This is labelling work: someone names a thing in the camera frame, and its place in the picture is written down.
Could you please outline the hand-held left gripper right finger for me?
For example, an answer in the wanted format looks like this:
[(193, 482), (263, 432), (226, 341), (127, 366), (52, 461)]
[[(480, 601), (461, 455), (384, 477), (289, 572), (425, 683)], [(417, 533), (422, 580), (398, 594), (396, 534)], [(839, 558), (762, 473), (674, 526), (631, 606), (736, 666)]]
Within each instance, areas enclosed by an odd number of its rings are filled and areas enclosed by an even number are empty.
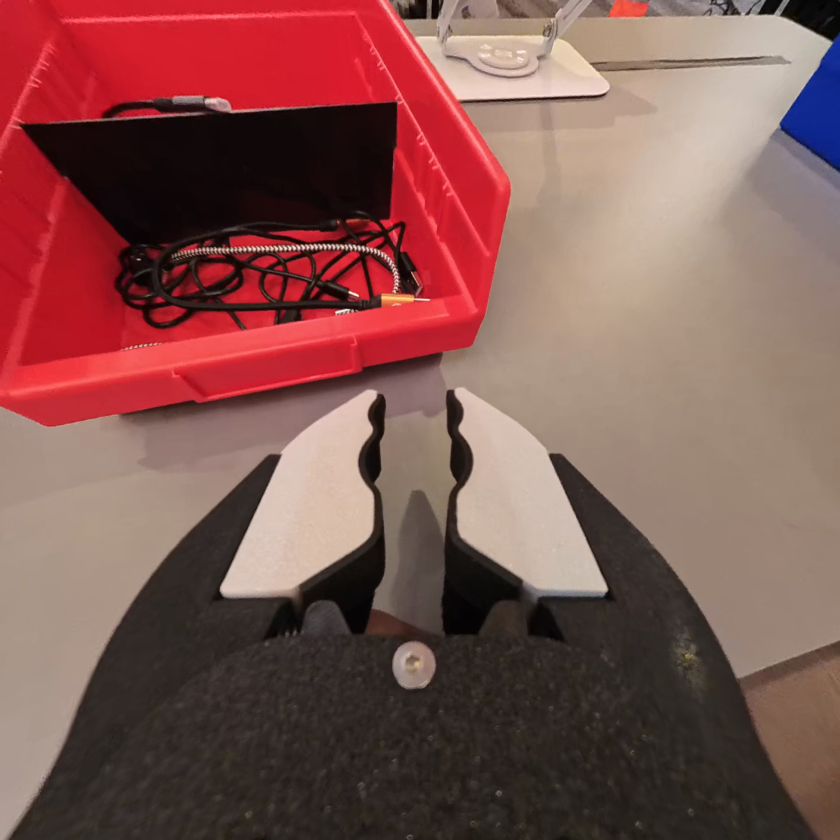
[(450, 469), (445, 579), (474, 608), (602, 599), (607, 582), (546, 447), (457, 387), (447, 393)]

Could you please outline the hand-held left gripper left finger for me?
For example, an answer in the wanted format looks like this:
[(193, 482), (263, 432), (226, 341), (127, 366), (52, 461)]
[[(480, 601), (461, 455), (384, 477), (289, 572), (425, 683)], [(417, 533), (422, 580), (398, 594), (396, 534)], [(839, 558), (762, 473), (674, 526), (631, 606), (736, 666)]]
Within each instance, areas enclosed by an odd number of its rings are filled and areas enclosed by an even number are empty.
[(367, 390), (283, 449), (219, 588), (226, 600), (372, 602), (385, 572), (384, 396)]

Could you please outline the grey USB hub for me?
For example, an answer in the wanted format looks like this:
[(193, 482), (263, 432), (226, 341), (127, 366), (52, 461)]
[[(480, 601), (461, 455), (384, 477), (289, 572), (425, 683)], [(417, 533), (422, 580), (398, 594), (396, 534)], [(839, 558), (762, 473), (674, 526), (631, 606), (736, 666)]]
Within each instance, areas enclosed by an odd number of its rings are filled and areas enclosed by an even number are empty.
[(122, 101), (107, 108), (101, 119), (116, 119), (131, 114), (154, 112), (156, 114), (231, 113), (233, 108), (224, 98), (205, 96), (174, 96), (146, 100)]

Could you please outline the red storage bin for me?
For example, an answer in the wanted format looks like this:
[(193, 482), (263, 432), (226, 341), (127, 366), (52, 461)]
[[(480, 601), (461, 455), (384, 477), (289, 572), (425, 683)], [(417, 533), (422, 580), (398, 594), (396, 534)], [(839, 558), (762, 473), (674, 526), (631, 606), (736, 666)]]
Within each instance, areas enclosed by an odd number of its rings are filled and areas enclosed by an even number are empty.
[[(21, 123), (180, 94), (237, 109), (395, 102), (388, 224), (428, 302), (156, 329), (114, 286), (118, 236)], [(469, 347), (510, 183), (387, 2), (2, 2), (2, 407), (54, 427)]]

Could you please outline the blue storage bin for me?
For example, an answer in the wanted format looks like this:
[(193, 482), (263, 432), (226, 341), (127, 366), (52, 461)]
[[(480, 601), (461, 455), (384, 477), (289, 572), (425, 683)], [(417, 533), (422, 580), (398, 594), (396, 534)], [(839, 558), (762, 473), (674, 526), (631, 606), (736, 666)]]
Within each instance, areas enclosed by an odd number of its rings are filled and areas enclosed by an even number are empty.
[(782, 118), (780, 128), (839, 170), (839, 38)]

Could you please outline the grey desk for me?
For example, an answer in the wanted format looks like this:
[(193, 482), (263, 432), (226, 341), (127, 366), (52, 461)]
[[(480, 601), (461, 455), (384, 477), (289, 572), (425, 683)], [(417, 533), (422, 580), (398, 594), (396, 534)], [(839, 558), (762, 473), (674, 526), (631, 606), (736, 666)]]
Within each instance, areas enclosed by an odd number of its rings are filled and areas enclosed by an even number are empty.
[(470, 104), (511, 180), (474, 345), (205, 404), (2, 417), (2, 742), (50, 753), (133, 597), (258, 461), (385, 394), (376, 604), (433, 627), (462, 385), (666, 557), (760, 719), (838, 691), (838, 174), (778, 130), (826, 51), (781, 17), (581, 22), (596, 101)]

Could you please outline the white folding stand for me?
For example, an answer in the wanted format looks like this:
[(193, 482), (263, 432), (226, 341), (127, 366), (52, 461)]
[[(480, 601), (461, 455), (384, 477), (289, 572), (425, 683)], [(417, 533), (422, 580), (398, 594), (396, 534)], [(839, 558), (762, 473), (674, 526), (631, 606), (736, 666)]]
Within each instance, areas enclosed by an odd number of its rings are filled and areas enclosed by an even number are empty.
[(592, 5), (560, 2), (540, 37), (457, 35), (455, 24), (500, 17), (501, 2), (441, 2), (435, 36), (417, 36), (422, 51), (460, 102), (601, 98), (609, 82), (561, 36)]

